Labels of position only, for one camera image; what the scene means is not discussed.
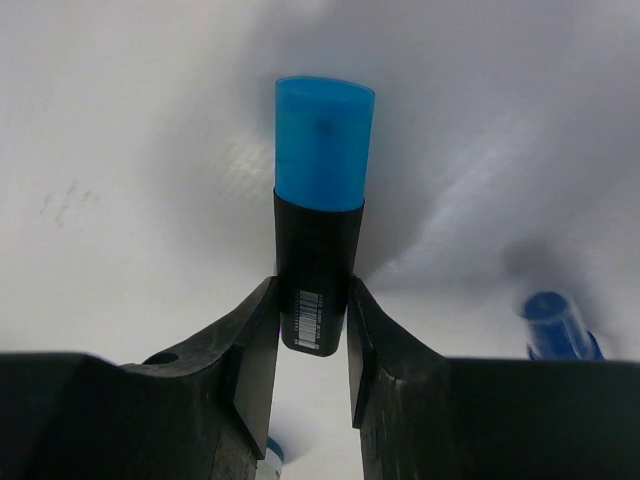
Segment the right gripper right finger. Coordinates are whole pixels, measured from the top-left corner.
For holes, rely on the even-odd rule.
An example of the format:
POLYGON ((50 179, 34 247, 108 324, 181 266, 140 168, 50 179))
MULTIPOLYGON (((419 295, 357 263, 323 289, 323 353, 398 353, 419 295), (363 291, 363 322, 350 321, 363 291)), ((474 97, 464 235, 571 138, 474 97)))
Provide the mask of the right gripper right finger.
POLYGON ((635 479, 639 367, 447 358, 360 279, 347 307, 352 423, 368 479, 635 479))

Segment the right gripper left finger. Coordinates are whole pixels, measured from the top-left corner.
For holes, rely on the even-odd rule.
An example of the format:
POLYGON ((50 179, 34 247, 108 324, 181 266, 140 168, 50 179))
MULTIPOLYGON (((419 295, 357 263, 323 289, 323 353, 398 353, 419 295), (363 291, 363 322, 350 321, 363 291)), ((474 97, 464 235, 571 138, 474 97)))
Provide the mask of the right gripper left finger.
POLYGON ((5 479, 251 479, 265 456, 278 285, 140 364, 1 357, 5 479))

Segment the blue white jar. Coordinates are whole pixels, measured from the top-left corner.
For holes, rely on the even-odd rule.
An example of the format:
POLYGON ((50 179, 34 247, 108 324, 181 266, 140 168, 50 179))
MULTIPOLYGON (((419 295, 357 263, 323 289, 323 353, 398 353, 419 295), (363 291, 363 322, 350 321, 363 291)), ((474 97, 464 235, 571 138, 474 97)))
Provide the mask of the blue white jar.
POLYGON ((257 461, 255 480, 280 480, 284 466, 284 452, 272 438, 267 438, 266 453, 257 461))

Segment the clear blue spray bottle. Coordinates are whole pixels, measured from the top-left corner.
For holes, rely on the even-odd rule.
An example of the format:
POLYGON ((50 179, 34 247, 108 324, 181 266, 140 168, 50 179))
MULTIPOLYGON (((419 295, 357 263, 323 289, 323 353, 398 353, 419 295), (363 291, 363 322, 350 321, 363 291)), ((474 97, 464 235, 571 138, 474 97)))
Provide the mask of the clear blue spray bottle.
POLYGON ((543 361, 599 361, 604 355, 584 326, 573 302, 553 291, 539 291, 522 303, 520 318, 528 333, 527 355, 543 361))

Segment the blue highlighter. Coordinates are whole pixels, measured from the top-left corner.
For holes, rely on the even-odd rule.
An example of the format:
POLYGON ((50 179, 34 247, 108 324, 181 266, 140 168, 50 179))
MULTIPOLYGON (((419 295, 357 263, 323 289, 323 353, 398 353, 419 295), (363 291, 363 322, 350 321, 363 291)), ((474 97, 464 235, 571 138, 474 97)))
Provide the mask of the blue highlighter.
POLYGON ((365 205, 372 89, 311 76, 275 83, 274 214, 281 338, 339 345, 365 205))

